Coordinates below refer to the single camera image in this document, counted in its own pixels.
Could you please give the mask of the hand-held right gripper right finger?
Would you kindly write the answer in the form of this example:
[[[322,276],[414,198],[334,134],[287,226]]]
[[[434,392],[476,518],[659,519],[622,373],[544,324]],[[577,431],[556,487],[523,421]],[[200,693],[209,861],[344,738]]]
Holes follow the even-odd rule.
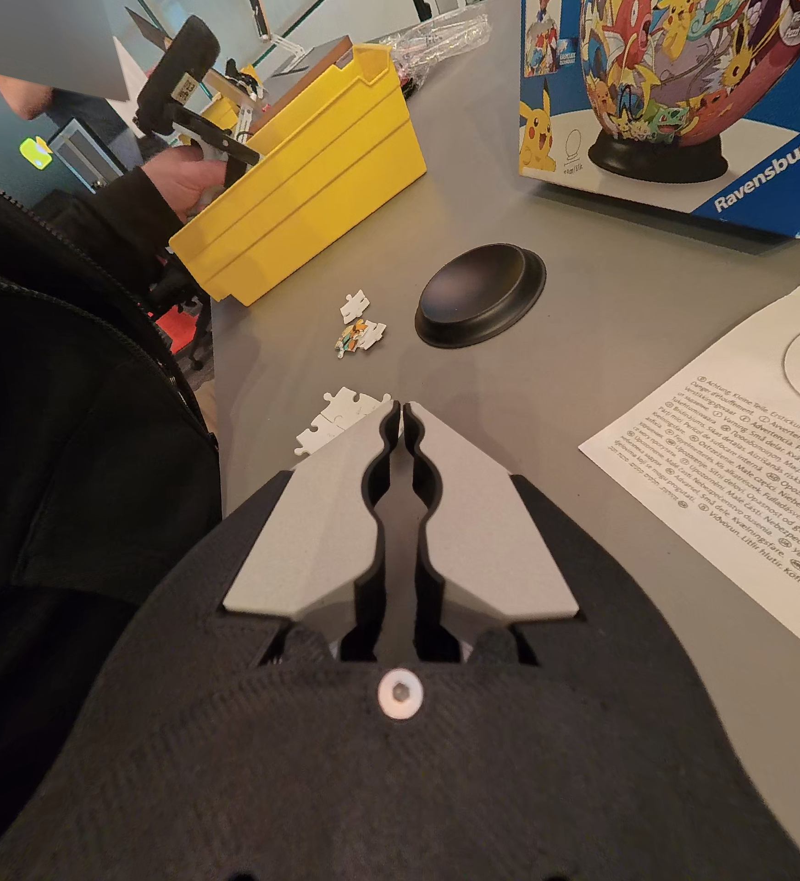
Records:
[[[418,402],[403,408],[418,526],[414,645],[456,663],[494,628],[574,618],[580,605],[515,477]]]

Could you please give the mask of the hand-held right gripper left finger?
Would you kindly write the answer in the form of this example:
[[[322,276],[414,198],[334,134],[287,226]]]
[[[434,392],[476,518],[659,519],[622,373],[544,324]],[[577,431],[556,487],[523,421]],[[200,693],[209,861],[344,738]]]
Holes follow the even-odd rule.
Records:
[[[374,508],[390,485],[401,404],[372,413],[306,457],[240,567],[223,607],[289,619],[373,660],[386,608],[385,531]]]

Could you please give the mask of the joined white puzzle section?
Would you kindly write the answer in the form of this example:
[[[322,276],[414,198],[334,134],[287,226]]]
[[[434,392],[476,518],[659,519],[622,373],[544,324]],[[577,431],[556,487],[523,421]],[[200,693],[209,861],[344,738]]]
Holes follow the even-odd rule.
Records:
[[[364,393],[342,387],[336,394],[325,393],[326,407],[312,420],[310,426],[296,437],[296,457],[309,456],[317,452],[331,440],[335,439],[377,410],[385,402],[391,400],[386,393],[375,398]]]

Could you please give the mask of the yellow plastic bin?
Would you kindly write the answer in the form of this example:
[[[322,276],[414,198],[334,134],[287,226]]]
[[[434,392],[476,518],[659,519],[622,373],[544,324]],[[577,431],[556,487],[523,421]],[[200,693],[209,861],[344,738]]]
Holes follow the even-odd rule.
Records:
[[[258,164],[169,242],[215,301],[251,305],[427,172],[387,45],[352,46],[252,142]]]

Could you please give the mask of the person's left forearm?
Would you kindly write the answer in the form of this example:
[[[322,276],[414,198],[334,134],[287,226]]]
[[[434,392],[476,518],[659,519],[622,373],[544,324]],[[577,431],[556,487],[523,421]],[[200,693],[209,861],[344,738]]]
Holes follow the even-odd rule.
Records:
[[[139,296],[159,281],[160,255],[182,226],[142,167],[95,194],[69,196],[47,223]]]

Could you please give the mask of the black round puzzle stand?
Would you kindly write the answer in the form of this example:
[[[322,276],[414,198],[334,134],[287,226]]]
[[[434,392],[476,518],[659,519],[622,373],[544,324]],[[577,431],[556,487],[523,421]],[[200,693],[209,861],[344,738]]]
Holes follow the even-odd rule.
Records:
[[[544,291],[547,270],[535,252],[508,243],[478,246],[443,266],[424,287],[415,314],[428,346],[481,344],[517,324]]]

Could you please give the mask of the printed puzzle box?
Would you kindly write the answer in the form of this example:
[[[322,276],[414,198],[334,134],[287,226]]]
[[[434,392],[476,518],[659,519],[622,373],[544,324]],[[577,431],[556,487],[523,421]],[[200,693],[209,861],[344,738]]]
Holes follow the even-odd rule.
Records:
[[[800,238],[800,1],[521,2],[521,175]]]

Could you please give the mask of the person's left hand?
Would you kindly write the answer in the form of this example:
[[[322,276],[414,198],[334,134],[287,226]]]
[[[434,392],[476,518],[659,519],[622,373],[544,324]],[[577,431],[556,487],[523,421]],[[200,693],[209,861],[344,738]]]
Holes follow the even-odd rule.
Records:
[[[199,146],[167,148],[144,171],[177,217],[185,221],[203,194],[225,184],[227,162],[206,160]]]

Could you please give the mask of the yellow black device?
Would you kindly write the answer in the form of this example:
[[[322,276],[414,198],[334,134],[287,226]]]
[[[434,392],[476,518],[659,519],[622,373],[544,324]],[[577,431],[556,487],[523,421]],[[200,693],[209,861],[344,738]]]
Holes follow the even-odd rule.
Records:
[[[244,91],[253,100],[263,100],[264,86],[255,73],[239,70],[234,58],[229,58],[225,65],[225,77],[238,89]]]

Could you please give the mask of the grey framed cabinet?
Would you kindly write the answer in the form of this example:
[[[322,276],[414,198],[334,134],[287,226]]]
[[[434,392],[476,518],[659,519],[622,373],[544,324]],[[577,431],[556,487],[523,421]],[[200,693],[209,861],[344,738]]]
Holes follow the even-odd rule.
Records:
[[[91,193],[126,174],[116,155],[76,118],[71,118],[45,144]]]

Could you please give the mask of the brown wooden board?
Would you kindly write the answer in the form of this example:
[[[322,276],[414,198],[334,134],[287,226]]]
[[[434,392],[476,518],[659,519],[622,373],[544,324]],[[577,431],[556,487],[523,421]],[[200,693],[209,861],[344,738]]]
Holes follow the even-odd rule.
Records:
[[[348,60],[352,42],[348,35],[323,43],[306,52],[300,60],[289,60],[263,81],[266,107],[250,128],[252,137],[273,116],[285,109],[304,90],[333,65]]]

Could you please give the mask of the person's beige trousers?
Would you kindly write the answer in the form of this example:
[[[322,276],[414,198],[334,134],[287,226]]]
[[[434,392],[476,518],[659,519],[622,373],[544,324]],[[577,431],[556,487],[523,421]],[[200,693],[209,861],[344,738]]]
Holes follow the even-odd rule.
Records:
[[[216,400],[216,383],[213,377],[205,380],[203,372],[194,372],[187,382],[192,388],[196,402],[205,420],[210,435],[218,444],[218,406]]]

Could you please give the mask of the white instruction sheet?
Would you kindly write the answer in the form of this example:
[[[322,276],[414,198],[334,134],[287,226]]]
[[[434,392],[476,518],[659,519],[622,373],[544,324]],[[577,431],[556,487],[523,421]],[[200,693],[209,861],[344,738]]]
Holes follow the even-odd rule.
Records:
[[[580,450],[800,639],[800,286]]]

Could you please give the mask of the red floor object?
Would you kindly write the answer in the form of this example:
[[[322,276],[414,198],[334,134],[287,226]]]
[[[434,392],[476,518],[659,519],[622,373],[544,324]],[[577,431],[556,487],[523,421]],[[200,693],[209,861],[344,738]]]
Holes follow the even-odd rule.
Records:
[[[163,335],[169,340],[172,354],[177,355],[193,341],[197,329],[199,314],[191,314],[173,308],[155,320]]]

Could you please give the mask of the clear plastic bag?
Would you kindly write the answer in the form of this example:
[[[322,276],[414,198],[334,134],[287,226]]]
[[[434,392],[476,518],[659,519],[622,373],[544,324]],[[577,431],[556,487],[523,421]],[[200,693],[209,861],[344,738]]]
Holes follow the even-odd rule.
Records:
[[[405,98],[424,84],[437,64],[485,45],[492,26],[484,8],[469,6],[443,13],[415,27],[375,41],[390,49]]]

